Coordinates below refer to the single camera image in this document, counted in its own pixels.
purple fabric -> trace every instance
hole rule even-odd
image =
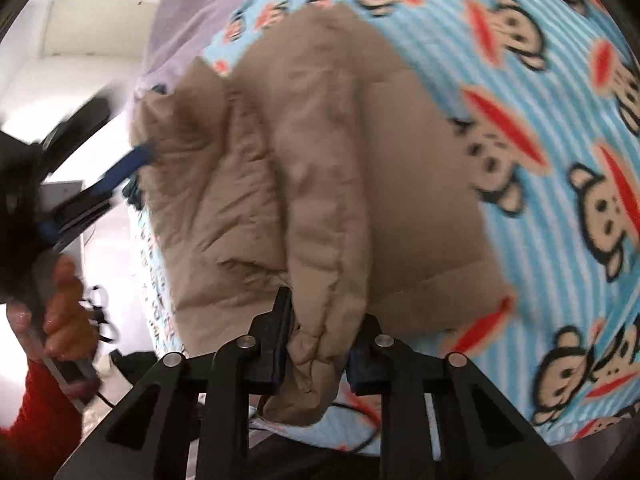
[[[173,87],[243,2],[161,0],[143,61],[137,96],[156,84]]]

monkey print blanket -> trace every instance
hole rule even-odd
[[[639,67],[602,3],[247,0],[205,57],[225,74],[290,12],[340,1],[386,35],[456,125],[513,287],[493,315],[414,349],[465,352],[550,444],[631,416],[640,399]],[[349,449],[367,424],[332,408],[315,427],[275,429]]]

brown fabric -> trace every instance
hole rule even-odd
[[[202,60],[138,107],[142,187],[193,354],[246,333],[292,286],[292,366],[264,415],[310,424],[368,309],[395,336],[457,326],[506,293],[454,130],[346,6],[307,6],[232,74]]]

brown jacket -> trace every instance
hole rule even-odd
[[[227,78],[196,60],[173,94],[141,102],[132,142],[148,140],[142,187],[189,352],[246,333],[292,287],[271,420],[318,420],[366,310],[417,336],[505,293],[453,127],[344,5],[293,13]]]

jacket sleeve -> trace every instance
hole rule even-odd
[[[82,418],[46,366],[29,361],[20,412],[1,431],[34,475],[49,479],[80,443]]]

